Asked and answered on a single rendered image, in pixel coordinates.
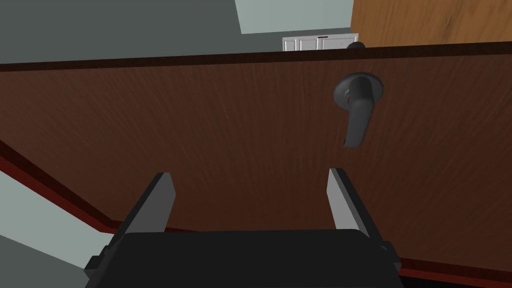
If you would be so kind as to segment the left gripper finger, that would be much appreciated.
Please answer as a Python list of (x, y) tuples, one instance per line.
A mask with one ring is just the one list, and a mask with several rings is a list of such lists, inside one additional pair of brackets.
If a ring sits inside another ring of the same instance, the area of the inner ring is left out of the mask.
[(113, 236), (120, 240), (127, 233), (161, 233), (165, 230), (176, 191), (168, 172), (159, 172)]

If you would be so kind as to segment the dark brown wooden door leaf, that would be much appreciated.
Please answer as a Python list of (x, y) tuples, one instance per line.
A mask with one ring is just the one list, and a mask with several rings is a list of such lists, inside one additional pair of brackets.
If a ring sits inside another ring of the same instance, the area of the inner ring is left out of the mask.
[(101, 232), (158, 172), (171, 230), (332, 229), (331, 168), (410, 268), (512, 272), (512, 42), (0, 64), (0, 170)]

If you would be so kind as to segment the light brown wooden door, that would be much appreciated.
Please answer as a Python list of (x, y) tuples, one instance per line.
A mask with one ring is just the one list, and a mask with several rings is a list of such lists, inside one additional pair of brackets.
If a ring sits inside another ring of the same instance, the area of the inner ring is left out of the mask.
[(354, 0), (351, 32), (368, 47), (512, 41), (512, 0)]

